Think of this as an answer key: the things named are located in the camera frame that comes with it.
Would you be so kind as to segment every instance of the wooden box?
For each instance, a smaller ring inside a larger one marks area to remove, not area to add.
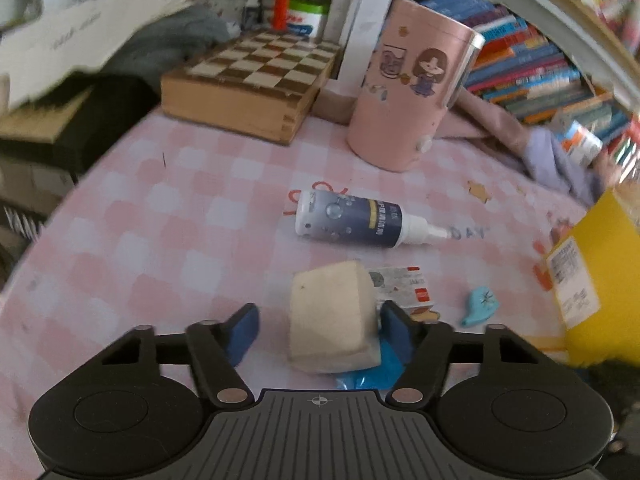
[[[339,47],[284,32],[220,45],[162,77],[162,110],[289,144],[331,73]]]

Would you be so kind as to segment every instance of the purple cloth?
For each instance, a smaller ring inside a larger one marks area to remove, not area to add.
[[[537,183],[571,195],[586,207],[593,206],[605,191],[600,177],[572,161],[546,128],[532,128],[522,161]]]

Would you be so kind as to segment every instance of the teal toy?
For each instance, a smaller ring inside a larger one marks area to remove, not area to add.
[[[462,326],[473,326],[489,319],[498,310],[500,303],[494,292],[487,286],[479,286],[471,291],[466,307],[468,315],[462,320]]]

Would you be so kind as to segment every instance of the pink checkered tablecloth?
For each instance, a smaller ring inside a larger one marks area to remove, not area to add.
[[[435,141],[417,170],[381,171],[351,153],[345,132],[309,118],[285,148],[154,113],[96,165],[2,297],[0,478],[37,477],[26,431],[34,401],[138,324],[180,332],[253,301],[262,329],[239,367],[248,385],[332,387],[287,366],[298,270],[352,258],[367,267],[420,265],[446,322],[459,326],[469,291],[486,285],[501,305],[493,322],[523,335],[561,333],[533,268],[551,228],[577,222],[580,205],[461,141]],[[299,238],[290,213],[296,190],[311,186],[400,203],[455,227],[460,239],[381,250]]]

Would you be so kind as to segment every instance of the pink tumbler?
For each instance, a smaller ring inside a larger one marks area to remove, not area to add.
[[[417,164],[483,45],[461,23],[393,0],[351,118],[351,149],[384,170]]]

